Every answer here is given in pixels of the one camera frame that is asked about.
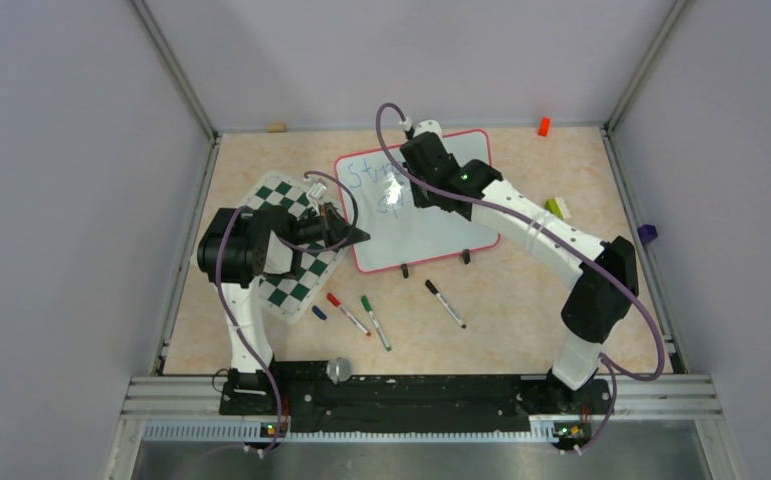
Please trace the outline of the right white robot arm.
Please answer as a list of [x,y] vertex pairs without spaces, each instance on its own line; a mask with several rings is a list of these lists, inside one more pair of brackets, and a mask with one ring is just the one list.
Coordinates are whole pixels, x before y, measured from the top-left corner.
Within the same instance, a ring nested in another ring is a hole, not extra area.
[[550,404],[573,412],[588,397],[603,345],[629,312],[639,285],[634,247],[622,236],[602,240],[567,224],[521,194],[489,164],[465,163],[445,146],[435,120],[404,121],[402,167],[413,176],[414,204],[488,228],[553,270],[570,294],[561,319],[568,330],[547,385]]

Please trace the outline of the blue marker cap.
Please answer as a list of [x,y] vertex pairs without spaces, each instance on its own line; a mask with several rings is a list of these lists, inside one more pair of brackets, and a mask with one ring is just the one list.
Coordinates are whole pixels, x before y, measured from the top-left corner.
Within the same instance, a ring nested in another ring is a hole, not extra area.
[[317,306],[313,306],[312,307],[312,312],[320,320],[322,320],[322,321],[326,321],[327,320],[327,315],[320,308],[318,308]]

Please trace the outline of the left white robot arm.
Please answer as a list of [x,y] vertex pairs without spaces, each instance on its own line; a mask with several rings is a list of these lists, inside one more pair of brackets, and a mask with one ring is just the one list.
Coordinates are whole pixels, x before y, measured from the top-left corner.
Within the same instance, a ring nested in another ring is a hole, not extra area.
[[226,315],[231,371],[258,375],[243,390],[253,410],[269,413],[282,397],[279,383],[267,377],[274,353],[264,327],[261,282],[295,278],[305,253],[335,252],[370,239],[330,202],[300,215],[278,205],[217,211],[198,243],[196,260],[215,286]]

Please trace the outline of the pink framed whiteboard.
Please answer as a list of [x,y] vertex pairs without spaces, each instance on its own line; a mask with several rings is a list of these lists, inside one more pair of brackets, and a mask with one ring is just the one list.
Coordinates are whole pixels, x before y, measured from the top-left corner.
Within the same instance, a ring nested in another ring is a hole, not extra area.
[[349,195],[342,192],[345,212],[350,219],[359,214],[357,227],[370,235],[353,246],[362,273],[483,250],[499,242],[497,233],[456,213],[415,207],[410,182],[380,149],[341,156],[334,172],[358,206],[354,210]]

